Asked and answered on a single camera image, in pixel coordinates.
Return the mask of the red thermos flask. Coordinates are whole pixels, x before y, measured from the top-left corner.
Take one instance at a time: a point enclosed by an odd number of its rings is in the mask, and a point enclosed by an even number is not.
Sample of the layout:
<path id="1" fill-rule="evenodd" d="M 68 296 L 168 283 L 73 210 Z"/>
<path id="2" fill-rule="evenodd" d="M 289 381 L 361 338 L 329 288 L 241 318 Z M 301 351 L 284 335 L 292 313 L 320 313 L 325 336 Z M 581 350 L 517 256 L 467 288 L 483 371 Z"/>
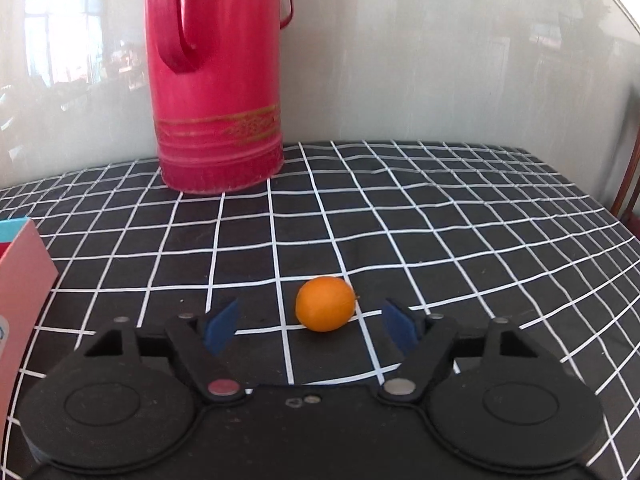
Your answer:
<path id="1" fill-rule="evenodd" d="M 218 195 L 283 165 L 280 32 L 293 0 L 145 0 L 160 175 Z"/>

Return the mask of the small orange tangerine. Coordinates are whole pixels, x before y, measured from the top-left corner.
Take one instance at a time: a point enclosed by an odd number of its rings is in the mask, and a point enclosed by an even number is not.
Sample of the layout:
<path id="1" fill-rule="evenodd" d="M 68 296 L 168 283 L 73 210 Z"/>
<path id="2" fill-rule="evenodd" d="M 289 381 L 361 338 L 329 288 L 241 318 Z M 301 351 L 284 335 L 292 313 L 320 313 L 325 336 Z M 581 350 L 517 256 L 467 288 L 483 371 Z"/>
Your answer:
<path id="1" fill-rule="evenodd" d="M 303 284 L 295 299 L 299 323 L 317 333 L 333 332 L 352 318 L 357 296 L 348 283 L 335 276 L 319 276 Z"/>

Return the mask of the carved wooden plant stand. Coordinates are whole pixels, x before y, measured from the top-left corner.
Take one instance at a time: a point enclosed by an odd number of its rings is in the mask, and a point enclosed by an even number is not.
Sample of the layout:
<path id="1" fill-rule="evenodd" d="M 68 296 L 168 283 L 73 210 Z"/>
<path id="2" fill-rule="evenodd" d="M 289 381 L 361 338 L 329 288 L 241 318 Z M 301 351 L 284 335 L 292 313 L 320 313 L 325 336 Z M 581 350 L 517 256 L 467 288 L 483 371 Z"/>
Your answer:
<path id="1" fill-rule="evenodd" d="M 634 206 L 636 206 L 640 194 L 639 162 L 640 131 L 637 132 L 622 183 L 610 208 L 611 214 L 637 238 L 640 237 L 640 223 L 638 214 L 634 213 Z"/>

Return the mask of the red cardboard box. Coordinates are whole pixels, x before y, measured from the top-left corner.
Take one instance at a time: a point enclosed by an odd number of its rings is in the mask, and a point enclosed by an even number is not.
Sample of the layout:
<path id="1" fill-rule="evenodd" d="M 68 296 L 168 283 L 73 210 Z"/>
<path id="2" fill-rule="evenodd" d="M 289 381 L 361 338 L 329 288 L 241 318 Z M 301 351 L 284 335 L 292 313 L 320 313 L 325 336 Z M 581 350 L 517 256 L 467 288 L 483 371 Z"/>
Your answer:
<path id="1" fill-rule="evenodd" d="M 1 221 L 1 433 L 30 334 L 58 270 L 29 218 Z"/>

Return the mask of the black white grid tablecloth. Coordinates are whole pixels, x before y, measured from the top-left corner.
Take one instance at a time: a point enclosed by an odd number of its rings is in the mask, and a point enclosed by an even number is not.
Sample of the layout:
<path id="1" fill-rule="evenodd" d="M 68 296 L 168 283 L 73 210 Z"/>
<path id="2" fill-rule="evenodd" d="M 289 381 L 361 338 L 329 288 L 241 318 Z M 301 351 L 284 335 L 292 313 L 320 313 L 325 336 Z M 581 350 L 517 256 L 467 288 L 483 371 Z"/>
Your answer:
<path id="1" fill-rule="evenodd" d="M 243 382 L 375 384 L 400 355 L 393 299 L 467 326 L 508 318 L 582 379 L 605 411 L 591 467 L 639 474 L 639 242 L 529 152 L 427 142 L 292 144 L 272 179 L 204 197 L 152 158 L 3 185 L 3 218 L 31 218 L 58 269 L 11 406 L 103 324 L 141 326 L 227 299 Z M 354 290 L 352 318 L 307 330 L 295 299 L 319 276 Z"/>

